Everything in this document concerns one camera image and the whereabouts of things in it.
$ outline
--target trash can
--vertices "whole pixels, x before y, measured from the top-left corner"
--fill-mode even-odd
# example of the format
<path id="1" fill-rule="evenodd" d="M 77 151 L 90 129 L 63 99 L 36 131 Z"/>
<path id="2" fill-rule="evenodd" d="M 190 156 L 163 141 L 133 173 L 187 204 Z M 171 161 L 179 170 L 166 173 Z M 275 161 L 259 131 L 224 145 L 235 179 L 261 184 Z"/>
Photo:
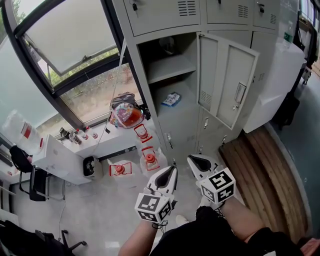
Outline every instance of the trash can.
<path id="1" fill-rule="evenodd" d="M 102 164 L 94 156 L 83 160 L 83 175 L 91 180 L 99 180 L 103 177 Z"/>

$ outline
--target open locker door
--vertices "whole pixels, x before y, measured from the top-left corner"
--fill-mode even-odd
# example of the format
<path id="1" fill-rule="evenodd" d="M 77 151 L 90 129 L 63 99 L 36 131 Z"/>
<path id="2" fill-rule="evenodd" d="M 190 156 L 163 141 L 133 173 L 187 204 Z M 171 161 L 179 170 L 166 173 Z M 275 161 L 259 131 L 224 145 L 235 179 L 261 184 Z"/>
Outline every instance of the open locker door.
<path id="1" fill-rule="evenodd" d="M 232 130 L 253 81 L 259 53 L 199 32 L 197 50 L 197 103 Z"/>

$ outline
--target large water bottle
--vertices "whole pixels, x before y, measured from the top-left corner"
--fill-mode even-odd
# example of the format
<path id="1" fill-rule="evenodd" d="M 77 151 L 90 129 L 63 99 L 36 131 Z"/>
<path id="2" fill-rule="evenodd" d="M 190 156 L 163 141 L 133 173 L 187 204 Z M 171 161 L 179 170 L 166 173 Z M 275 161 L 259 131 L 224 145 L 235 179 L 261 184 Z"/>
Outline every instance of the large water bottle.
<path id="1" fill-rule="evenodd" d="M 140 167 L 143 175 L 150 178 L 157 171 L 168 166 L 166 156 L 162 153 L 160 147 L 154 150 L 152 146 L 142 149 L 140 158 Z"/>
<path id="2" fill-rule="evenodd" d="M 140 157 L 142 156 L 142 149 L 147 147 L 157 149 L 160 147 L 159 137 L 150 127 L 145 127 L 141 123 L 134 128 L 134 131 L 136 133 L 135 146 Z"/>
<path id="3" fill-rule="evenodd" d="M 285 49 L 289 49 L 291 43 L 294 40 L 294 35 L 295 35 L 295 31 L 294 31 L 294 26 L 293 23 L 291 21 L 288 22 L 288 27 L 286 32 L 284 32 L 284 37 L 283 37 L 283 47 Z"/>
<path id="4" fill-rule="evenodd" d="M 42 149 L 43 138 L 17 110 L 12 110 L 2 126 L 4 135 L 29 155 L 36 155 Z"/>
<path id="5" fill-rule="evenodd" d="M 121 160 L 112 163 L 109 159 L 109 176 L 114 179 L 122 189 L 130 189 L 138 186 L 145 186 L 148 182 L 142 175 L 140 168 L 134 162 Z"/>

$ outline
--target forearm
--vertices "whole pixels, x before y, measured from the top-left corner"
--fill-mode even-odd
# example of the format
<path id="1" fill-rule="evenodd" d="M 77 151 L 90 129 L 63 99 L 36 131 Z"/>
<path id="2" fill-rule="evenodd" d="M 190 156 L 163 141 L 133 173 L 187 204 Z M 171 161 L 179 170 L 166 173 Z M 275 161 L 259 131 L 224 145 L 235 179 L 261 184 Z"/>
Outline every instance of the forearm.
<path id="1" fill-rule="evenodd" d="M 242 205 L 235 197 L 225 201 L 221 212 L 234 234 L 246 243 L 254 233 L 265 227 L 259 216 Z"/>
<path id="2" fill-rule="evenodd" d="M 157 234 L 157 229 L 153 228 L 152 224 L 152 222 L 142 220 L 121 247 L 118 256 L 148 256 Z"/>

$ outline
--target black shorts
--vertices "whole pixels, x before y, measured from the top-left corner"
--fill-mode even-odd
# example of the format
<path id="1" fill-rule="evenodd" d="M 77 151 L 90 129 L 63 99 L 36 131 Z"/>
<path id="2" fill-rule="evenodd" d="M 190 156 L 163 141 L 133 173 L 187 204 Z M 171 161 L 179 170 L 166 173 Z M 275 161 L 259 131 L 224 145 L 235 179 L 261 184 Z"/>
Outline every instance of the black shorts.
<path id="1" fill-rule="evenodd" d="M 196 220 L 166 232 L 151 256 L 253 255 L 276 252 L 277 256 L 302 256 L 300 249 L 282 232 L 262 228 L 245 243 L 231 230 L 226 219 L 211 207 L 196 211 Z"/>

